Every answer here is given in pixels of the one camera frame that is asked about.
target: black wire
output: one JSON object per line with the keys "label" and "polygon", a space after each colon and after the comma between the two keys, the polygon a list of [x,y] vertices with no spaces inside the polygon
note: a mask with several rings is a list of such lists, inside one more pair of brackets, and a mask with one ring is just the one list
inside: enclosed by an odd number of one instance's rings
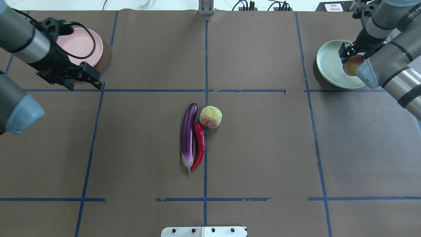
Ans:
{"label": "black wire", "polygon": [[279,8],[281,8],[281,2],[274,2],[274,3],[272,3],[272,5],[270,5],[270,6],[269,6],[269,8],[267,9],[267,11],[269,11],[269,10],[270,10],[270,8],[271,8],[274,4],[276,4],[276,3],[278,3],[278,4],[279,4]]}
{"label": "black wire", "polygon": [[86,30],[86,32],[88,32],[88,34],[89,34],[89,36],[91,37],[91,39],[92,39],[92,41],[93,41],[93,48],[92,48],[92,51],[87,55],[87,56],[85,56],[85,57],[79,57],[79,56],[75,56],[75,55],[73,55],[73,54],[71,54],[71,53],[69,53],[69,52],[67,52],[66,50],[64,50],[64,49],[62,49],[61,47],[60,47],[60,45],[58,45],[57,44],[57,42],[54,42],[54,44],[55,45],[57,45],[57,47],[61,50],[61,51],[63,51],[65,54],[67,54],[67,55],[69,55],[69,56],[71,56],[71,57],[73,57],[73,58],[76,58],[76,59],[86,59],[86,58],[89,58],[92,54],[93,54],[93,52],[95,51],[95,48],[96,48],[96,43],[95,43],[95,39],[93,38],[93,35],[89,32],[89,30],[84,26],[84,25],[82,25],[82,24],[80,24],[79,22],[72,22],[72,24],[71,25],[77,25],[77,26],[80,26],[80,27],[82,27],[83,29],[85,29]]}
{"label": "black wire", "polygon": [[104,10],[105,8],[105,4],[107,3],[108,0],[105,0],[104,5],[102,5],[102,10]]}
{"label": "black wire", "polygon": [[[42,29],[42,31],[43,31],[43,34],[44,35],[46,35],[47,34],[47,32],[45,31],[45,29],[41,26],[41,24],[37,21],[37,20],[35,20],[34,18],[32,18],[30,15],[28,15],[28,14],[26,14],[26,13],[24,13],[24,12],[22,12],[22,11],[19,11],[19,10],[17,10],[17,9],[14,9],[17,13],[19,13],[19,14],[22,14],[22,15],[24,15],[24,16],[26,16],[27,18],[29,18],[30,20],[32,20],[40,29]],[[49,37],[47,37],[48,38],[48,40],[52,43],[52,44],[54,44],[54,45],[56,45],[62,52],[64,52],[65,54],[67,54],[67,55],[69,55],[69,56],[71,56],[71,57],[73,57],[73,58],[76,58],[76,59],[86,59],[86,58],[89,58],[92,54],[93,54],[93,51],[95,50],[95,48],[96,48],[96,43],[95,43],[95,39],[93,38],[93,36],[92,36],[92,34],[89,32],[89,30],[84,26],[84,25],[82,25],[82,24],[80,24],[79,22],[71,22],[71,26],[72,25],[77,25],[77,26],[80,26],[80,27],[82,27],[83,29],[85,29],[86,30],[86,32],[88,32],[88,34],[89,34],[89,36],[91,37],[91,39],[92,39],[92,41],[93,41],[93,49],[92,49],[92,51],[90,52],[90,54],[88,54],[87,56],[85,56],[85,57],[79,57],[79,56],[75,56],[75,55],[73,55],[73,54],[71,54],[71,53],[69,53],[69,52],[67,52],[66,50],[64,50],[64,49],[62,49],[61,47],[60,47],[60,45],[58,45],[57,44],[57,42],[54,42],[54,41],[52,41]]]}
{"label": "black wire", "polygon": [[276,3],[278,3],[278,4],[279,4],[278,11],[281,11],[281,9],[282,9],[282,11],[283,11],[283,10],[287,11],[287,9],[288,9],[288,11],[289,11],[289,10],[290,10],[290,8],[291,8],[291,6],[287,3],[287,1],[283,1],[283,2],[280,2],[280,1],[274,1],[274,0],[269,0],[269,1],[273,1],[274,3],[272,3],[272,4],[269,6],[269,8],[267,9],[267,11],[269,11],[269,10],[270,10],[270,8],[271,8],[274,4],[276,4]]}
{"label": "black wire", "polygon": [[27,18],[29,18],[30,20],[33,20],[34,22],[38,23],[38,22],[37,22],[37,20],[35,20],[34,18],[32,18],[30,15],[28,15],[28,14],[26,14],[26,13],[22,12],[22,11],[19,11],[18,9],[14,9],[14,8],[13,8],[13,10],[15,10],[15,12],[17,12],[17,13],[19,13],[19,14],[21,14],[21,15],[26,16],[26,17],[27,17]]}
{"label": "black wire", "polygon": [[239,3],[242,3],[242,9],[244,10],[245,5],[244,5],[243,1],[247,2],[246,0],[238,0],[237,4],[234,5],[234,7],[232,8],[231,11],[233,11]]}
{"label": "black wire", "polygon": [[284,10],[284,8],[286,8],[286,2],[284,2],[283,4],[282,4],[282,7],[281,8],[279,8],[278,9],[278,11],[283,11]]}

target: white sticker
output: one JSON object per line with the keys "label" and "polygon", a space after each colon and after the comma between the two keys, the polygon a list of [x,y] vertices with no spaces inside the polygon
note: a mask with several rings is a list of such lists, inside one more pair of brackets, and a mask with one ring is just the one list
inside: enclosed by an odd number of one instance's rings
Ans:
{"label": "white sticker", "polygon": [[340,3],[325,4],[326,11],[344,11]]}

